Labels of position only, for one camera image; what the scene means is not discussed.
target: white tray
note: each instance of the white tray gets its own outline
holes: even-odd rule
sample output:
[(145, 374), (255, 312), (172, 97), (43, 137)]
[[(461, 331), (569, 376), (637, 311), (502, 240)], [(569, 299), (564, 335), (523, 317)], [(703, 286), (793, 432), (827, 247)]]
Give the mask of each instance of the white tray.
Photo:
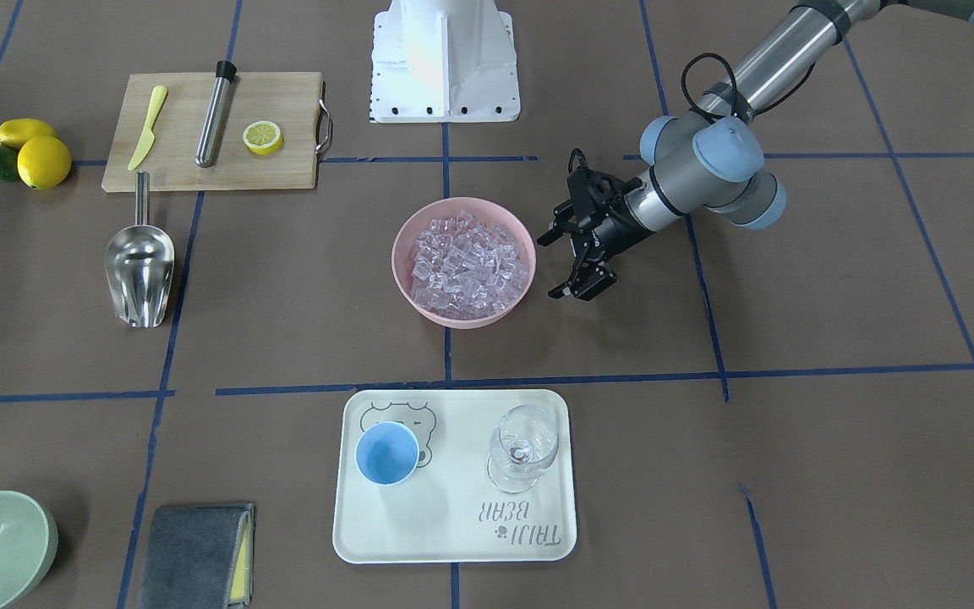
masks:
[[(490, 433), (519, 404), (558, 420), (558, 455), (533, 489), (510, 495), (487, 478)], [(420, 464), (394, 486), (355, 463), (365, 424), (400, 420), (420, 440)], [(569, 408), (545, 389), (360, 391), (344, 406), (333, 550), (347, 562), (558, 560), (577, 543)]]

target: gray towel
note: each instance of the gray towel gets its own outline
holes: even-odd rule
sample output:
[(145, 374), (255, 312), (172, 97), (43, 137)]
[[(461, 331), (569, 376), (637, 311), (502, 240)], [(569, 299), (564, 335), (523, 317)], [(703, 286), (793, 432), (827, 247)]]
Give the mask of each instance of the gray towel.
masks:
[(239, 530), (252, 525), (249, 503), (157, 509), (139, 609), (227, 609)]

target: black cap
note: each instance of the black cap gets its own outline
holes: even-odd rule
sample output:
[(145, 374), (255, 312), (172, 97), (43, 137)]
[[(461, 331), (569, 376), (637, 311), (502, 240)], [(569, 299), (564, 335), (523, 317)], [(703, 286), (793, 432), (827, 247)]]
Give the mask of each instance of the black cap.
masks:
[(216, 77), (235, 80), (235, 64), (232, 62), (216, 62)]

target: blue cup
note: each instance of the blue cup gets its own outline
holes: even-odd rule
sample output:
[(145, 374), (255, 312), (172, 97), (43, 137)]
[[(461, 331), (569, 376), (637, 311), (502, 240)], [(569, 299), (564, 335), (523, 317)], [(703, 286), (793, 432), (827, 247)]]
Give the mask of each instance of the blue cup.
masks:
[(395, 485), (416, 471), (419, 440), (411, 429), (383, 420), (364, 431), (355, 448), (355, 463), (376, 485)]

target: lemon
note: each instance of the lemon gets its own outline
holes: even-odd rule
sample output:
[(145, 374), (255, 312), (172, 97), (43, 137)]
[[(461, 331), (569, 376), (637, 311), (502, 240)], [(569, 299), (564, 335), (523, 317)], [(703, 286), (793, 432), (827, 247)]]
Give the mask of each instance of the lemon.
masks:
[(19, 151), (25, 142), (37, 135), (50, 135), (57, 138), (55, 129), (50, 124), (34, 118), (15, 118), (0, 124), (0, 144)]
[(259, 120), (248, 124), (243, 132), (243, 143), (256, 155), (265, 156), (281, 149), (283, 135), (281, 127), (271, 120)]
[(58, 138), (37, 135), (17, 153), (17, 173), (34, 189), (57, 186), (70, 173), (70, 150)]

